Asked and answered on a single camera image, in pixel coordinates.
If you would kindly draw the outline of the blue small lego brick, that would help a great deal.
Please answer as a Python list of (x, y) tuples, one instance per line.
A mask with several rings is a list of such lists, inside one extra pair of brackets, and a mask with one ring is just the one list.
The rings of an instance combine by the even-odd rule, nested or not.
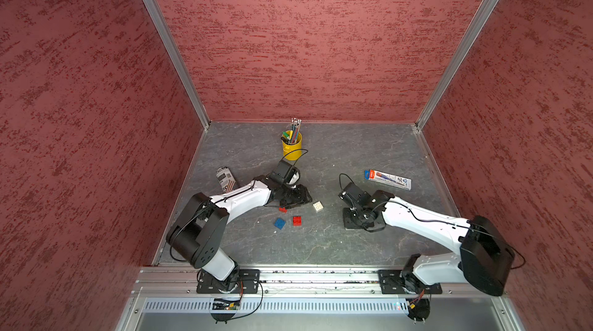
[(287, 222), (282, 218), (276, 219), (276, 221), (273, 223), (273, 225), (279, 230), (282, 230), (286, 224)]

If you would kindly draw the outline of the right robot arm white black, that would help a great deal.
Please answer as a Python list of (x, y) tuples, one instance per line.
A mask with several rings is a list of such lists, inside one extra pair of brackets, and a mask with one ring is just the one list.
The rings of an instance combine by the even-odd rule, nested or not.
[(503, 295), (520, 254), (487, 218), (443, 215), (386, 191), (370, 195), (354, 184), (338, 196), (347, 205), (347, 229), (378, 233), (386, 227), (401, 228), (448, 249), (440, 255), (411, 255), (403, 269), (387, 279), (389, 292), (421, 297), (440, 294), (444, 283), (466, 283), (486, 295)]

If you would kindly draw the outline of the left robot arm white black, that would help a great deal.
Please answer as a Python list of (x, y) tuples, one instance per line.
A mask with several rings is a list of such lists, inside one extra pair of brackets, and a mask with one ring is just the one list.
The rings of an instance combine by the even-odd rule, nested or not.
[(183, 261), (209, 275), (220, 292), (233, 292), (240, 283), (239, 265), (220, 248), (226, 226), (257, 207), (270, 207), (275, 202), (291, 209), (312, 202), (312, 197), (302, 184), (288, 185), (266, 176), (223, 195), (197, 193), (171, 225), (166, 242)]

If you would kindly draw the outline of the white lego brick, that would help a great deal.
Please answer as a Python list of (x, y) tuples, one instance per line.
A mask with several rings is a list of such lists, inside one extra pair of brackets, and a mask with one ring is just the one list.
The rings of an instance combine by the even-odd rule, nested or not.
[(318, 201), (313, 204), (313, 208), (315, 209), (316, 212), (320, 212), (321, 210), (324, 209), (324, 206), (323, 206), (323, 204), (321, 204), (320, 201)]

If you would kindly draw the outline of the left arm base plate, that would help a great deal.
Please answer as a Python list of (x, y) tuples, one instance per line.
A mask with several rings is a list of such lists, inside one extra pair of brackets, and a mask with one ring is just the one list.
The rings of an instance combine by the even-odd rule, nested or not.
[(225, 280), (201, 269), (197, 274), (197, 294), (245, 295), (259, 291), (260, 271), (258, 269), (234, 269)]

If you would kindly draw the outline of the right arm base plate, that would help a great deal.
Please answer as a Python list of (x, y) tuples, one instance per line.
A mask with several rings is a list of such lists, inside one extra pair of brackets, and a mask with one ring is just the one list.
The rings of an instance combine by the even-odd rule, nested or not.
[(402, 275), (401, 270), (378, 270), (378, 283), (383, 295), (441, 295), (440, 284), (426, 285), (411, 272)]

